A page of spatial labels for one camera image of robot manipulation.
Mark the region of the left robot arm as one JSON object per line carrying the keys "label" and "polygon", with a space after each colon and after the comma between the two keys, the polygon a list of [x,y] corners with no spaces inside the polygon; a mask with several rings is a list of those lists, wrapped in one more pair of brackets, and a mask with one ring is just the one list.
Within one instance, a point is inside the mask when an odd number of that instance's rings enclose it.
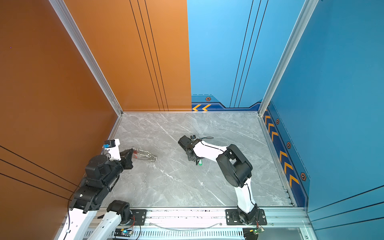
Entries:
{"label": "left robot arm", "polygon": [[[103,200],[112,191],[120,174],[133,168],[134,150],[120,152],[120,160],[111,160],[108,154],[93,157],[86,166],[86,176],[80,188],[75,191],[69,204],[65,225],[58,237],[59,240],[82,240],[91,222],[98,213]],[[90,240],[106,240],[118,225],[134,222],[135,217],[130,204],[114,200],[107,207],[101,222],[91,233]]]}

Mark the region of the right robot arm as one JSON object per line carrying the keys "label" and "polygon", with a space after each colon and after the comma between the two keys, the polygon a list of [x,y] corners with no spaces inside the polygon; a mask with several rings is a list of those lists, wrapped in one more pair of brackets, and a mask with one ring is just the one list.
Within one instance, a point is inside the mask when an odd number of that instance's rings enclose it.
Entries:
{"label": "right robot arm", "polygon": [[216,146],[205,142],[203,138],[196,138],[195,135],[181,137],[178,144],[186,152],[188,160],[196,165],[199,165],[202,159],[216,162],[227,182],[234,187],[238,200],[238,219],[230,221],[230,224],[267,225],[264,210],[258,207],[253,198],[253,166],[236,145]]}

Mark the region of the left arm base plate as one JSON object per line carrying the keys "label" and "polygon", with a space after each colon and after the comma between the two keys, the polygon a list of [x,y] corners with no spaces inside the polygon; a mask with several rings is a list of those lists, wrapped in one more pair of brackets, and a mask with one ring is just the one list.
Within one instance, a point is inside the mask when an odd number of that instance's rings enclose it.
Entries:
{"label": "left arm base plate", "polygon": [[131,209],[131,218],[128,226],[144,226],[147,216],[146,209]]}

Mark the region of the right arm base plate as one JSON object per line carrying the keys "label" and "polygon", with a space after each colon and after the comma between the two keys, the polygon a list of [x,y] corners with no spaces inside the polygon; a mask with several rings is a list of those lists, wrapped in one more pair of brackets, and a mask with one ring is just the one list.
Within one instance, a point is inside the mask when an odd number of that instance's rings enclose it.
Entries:
{"label": "right arm base plate", "polygon": [[227,225],[252,225],[266,226],[268,224],[265,211],[263,209],[254,209],[249,213],[243,213],[240,209],[227,209]]}

